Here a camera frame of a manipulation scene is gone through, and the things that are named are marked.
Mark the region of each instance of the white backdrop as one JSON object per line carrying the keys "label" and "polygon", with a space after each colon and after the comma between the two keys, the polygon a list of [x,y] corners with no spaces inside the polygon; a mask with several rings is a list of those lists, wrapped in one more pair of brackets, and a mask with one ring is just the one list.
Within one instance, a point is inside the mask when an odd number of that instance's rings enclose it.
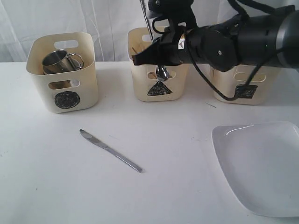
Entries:
{"label": "white backdrop", "polygon": [[[258,1],[298,6],[298,0]],[[227,0],[195,0],[192,8],[199,26],[236,14]],[[92,35],[97,61],[126,61],[128,31],[145,26],[139,0],[0,0],[0,62],[25,62],[35,39],[75,31]]]}

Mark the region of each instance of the square plate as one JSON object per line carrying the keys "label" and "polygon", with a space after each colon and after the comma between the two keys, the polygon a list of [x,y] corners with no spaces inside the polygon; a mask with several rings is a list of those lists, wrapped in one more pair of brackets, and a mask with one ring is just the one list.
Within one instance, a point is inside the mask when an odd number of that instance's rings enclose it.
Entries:
{"label": "square plate", "polygon": [[289,122],[216,127],[214,148],[234,194],[251,212],[299,217],[299,128]]}

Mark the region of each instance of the stainless steel mug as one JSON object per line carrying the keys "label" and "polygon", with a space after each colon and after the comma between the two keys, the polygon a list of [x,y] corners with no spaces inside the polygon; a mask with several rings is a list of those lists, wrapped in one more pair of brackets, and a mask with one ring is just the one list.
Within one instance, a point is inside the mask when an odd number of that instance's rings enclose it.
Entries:
{"label": "stainless steel mug", "polygon": [[[72,56],[80,58],[81,63],[74,60]],[[61,72],[77,71],[84,67],[84,61],[79,54],[68,53],[66,50],[60,49],[53,51],[43,59],[44,74],[56,74]]]}

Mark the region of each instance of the white table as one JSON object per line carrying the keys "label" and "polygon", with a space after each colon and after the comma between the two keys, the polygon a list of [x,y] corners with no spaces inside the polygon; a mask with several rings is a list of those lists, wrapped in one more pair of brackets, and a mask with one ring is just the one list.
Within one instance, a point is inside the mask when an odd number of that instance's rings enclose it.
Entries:
{"label": "white table", "polygon": [[[216,126],[277,120],[299,125],[295,72],[280,76],[260,106],[217,101],[194,69],[181,99],[144,103],[134,97],[129,63],[97,63],[98,104],[54,114],[25,66],[0,63],[1,224],[299,223],[244,209],[211,142]],[[145,172],[87,142],[80,128]]]}

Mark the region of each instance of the knife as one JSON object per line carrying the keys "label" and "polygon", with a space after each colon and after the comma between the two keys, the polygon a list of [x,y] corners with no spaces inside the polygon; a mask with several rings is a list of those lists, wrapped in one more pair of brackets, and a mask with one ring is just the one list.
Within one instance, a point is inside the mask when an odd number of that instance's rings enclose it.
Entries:
{"label": "knife", "polygon": [[94,145],[110,152],[112,155],[114,155],[115,157],[119,158],[121,161],[123,161],[124,163],[126,163],[127,165],[129,165],[131,168],[133,168],[134,170],[136,170],[137,172],[141,173],[142,172],[142,168],[140,168],[139,166],[137,166],[135,163],[133,163],[131,160],[129,160],[128,158],[124,157],[122,154],[116,152],[114,149],[110,148],[108,145],[106,145],[104,142],[98,140],[96,137],[92,136],[90,133],[80,129],[80,134],[89,142],[93,143]]}

